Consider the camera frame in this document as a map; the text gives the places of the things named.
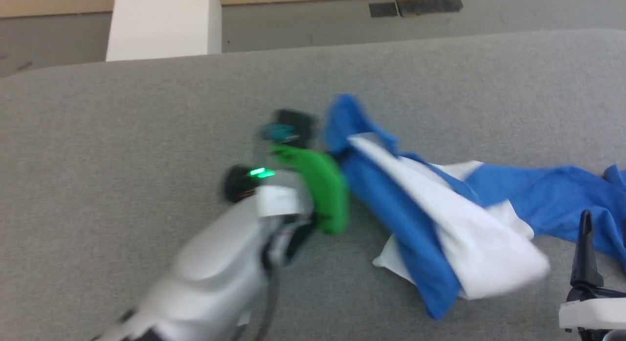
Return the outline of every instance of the black floor patch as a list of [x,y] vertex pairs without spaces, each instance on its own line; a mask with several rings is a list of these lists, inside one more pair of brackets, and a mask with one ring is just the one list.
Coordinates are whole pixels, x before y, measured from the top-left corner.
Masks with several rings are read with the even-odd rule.
[[398,0],[400,15],[424,15],[425,13],[458,12],[463,8],[461,0]]
[[377,17],[395,17],[398,15],[395,2],[381,2],[369,4],[369,15]]

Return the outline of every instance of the garment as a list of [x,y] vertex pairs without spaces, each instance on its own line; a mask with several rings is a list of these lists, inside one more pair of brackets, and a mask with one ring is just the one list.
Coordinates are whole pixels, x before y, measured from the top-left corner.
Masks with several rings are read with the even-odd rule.
[[[494,286],[501,294],[544,276],[547,259],[528,239],[550,234],[575,240],[584,209],[596,223],[596,249],[626,267],[626,181],[616,166],[604,180],[573,166],[434,165],[398,152],[395,136],[368,120],[350,95],[331,106],[325,138],[353,193],[393,232],[398,254],[435,319],[460,292],[481,298]],[[499,243],[501,238],[509,244]],[[521,257],[533,273],[515,285],[505,262]],[[492,281],[480,272],[504,275]]]

